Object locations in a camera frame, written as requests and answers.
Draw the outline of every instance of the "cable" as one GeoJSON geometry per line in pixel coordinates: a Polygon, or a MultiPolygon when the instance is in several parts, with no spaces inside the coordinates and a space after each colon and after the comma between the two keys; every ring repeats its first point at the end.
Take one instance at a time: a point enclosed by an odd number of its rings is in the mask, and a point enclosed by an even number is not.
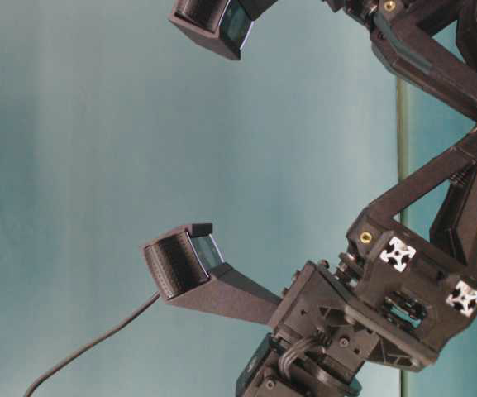
{"type": "Polygon", "coordinates": [[[78,357],[82,356],[86,351],[91,349],[92,347],[98,345],[100,342],[108,339],[112,335],[115,335],[117,332],[121,331],[126,325],[131,323],[133,320],[135,320],[137,317],[139,317],[145,310],[147,310],[152,304],[155,303],[155,301],[159,298],[159,293],[156,292],[155,294],[152,295],[150,299],[148,299],[142,306],[140,306],[135,312],[133,312],[130,317],[125,318],[119,325],[117,325],[115,328],[111,329],[110,331],[104,333],[102,336],[92,340],[90,343],[80,347],[76,352],[71,354],[70,356],[67,356],[64,360],[60,361],[58,364],[53,366],[50,370],[45,372],[42,376],[40,376],[38,379],[36,379],[32,385],[29,386],[29,388],[26,390],[25,394],[23,397],[31,397],[32,393],[46,380],[51,378],[52,375],[54,375],[56,372],[67,366],[71,361],[77,359],[78,357]]]}
{"type": "Polygon", "coordinates": [[[288,350],[279,358],[279,372],[280,375],[291,380],[289,367],[295,360],[309,352],[314,347],[320,347],[321,340],[318,337],[305,337],[295,342],[288,350]]]}

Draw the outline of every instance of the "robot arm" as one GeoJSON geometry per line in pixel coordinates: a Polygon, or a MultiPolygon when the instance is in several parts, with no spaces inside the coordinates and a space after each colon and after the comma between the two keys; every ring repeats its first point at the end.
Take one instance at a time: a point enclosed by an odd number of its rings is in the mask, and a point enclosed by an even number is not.
{"type": "MultiPolygon", "coordinates": [[[[369,29],[389,70],[477,121],[477,0],[326,1],[369,29]],[[432,38],[454,21],[465,62],[432,38]]],[[[273,3],[179,0],[170,20],[237,60],[252,21],[273,3]]],[[[357,396],[366,361],[420,371],[477,316],[477,126],[362,211],[334,273],[308,262],[282,298],[224,263],[211,237],[203,249],[198,239],[211,232],[180,227],[143,254],[166,303],[272,328],[237,397],[357,396]],[[429,241],[395,220],[445,182],[429,241]]]]}

